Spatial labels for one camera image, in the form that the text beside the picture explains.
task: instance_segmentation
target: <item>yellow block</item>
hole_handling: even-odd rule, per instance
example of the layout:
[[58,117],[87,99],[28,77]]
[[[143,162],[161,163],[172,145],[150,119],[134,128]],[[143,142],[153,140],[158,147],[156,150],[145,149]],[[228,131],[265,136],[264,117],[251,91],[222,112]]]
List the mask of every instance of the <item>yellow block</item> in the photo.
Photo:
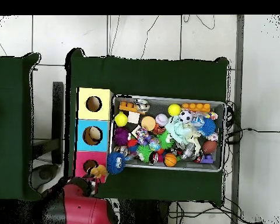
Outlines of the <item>yellow block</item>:
[[80,120],[110,120],[113,93],[109,89],[79,88]]

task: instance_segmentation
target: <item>soccer ball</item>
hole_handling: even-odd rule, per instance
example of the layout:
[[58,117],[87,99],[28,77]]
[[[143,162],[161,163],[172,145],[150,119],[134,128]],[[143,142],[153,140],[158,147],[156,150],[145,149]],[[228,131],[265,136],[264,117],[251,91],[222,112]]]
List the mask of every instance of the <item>soccer ball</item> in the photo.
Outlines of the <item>soccer ball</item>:
[[180,121],[183,124],[187,124],[192,121],[192,114],[189,111],[182,111],[179,117],[180,117]]

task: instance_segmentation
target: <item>orange lego brick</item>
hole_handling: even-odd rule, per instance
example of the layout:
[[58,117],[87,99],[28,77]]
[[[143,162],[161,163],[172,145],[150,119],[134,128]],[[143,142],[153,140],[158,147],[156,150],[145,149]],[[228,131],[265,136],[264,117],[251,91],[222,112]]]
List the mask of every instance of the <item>orange lego brick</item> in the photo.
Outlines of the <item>orange lego brick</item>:
[[120,102],[119,109],[124,110],[124,111],[132,111],[134,113],[137,113],[136,105],[134,105],[133,103],[130,103],[130,102],[128,102],[128,103],[125,102],[125,101]]
[[189,109],[190,111],[203,111],[203,112],[210,112],[211,106],[208,103],[201,104],[201,103],[183,103],[181,108]]

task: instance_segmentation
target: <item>white ball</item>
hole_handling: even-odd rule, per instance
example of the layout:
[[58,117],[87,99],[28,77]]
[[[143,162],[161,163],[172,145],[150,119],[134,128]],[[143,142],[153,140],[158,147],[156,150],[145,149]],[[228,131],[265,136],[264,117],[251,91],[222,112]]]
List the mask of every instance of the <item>white ball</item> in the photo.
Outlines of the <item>white ball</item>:
[[160,113],[156,116],[156,123],[159,124],[159,126],[165,126],[168,123],[168,118],[165,114]]
[[179,117],[180,117],[180,121],[183,122],[183,124],[187,124],[192,121],[193,116],[189,111],[182,111]]

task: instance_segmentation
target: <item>blue fuzzy toy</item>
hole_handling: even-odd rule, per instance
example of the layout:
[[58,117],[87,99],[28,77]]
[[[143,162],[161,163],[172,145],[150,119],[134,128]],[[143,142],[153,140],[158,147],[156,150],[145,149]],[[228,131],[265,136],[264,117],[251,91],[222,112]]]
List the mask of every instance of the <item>blue fuzzy toy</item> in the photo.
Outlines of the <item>blue fuzzy toy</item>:
[[117,174],[124,170],[125,157],[122,153],[112,152],[107,157],[107,171]]
[[204,125],[197,129],[199,133],[201,133],[204,137],[212,135],[216,130],[215,122],[210,118],[203,118]]

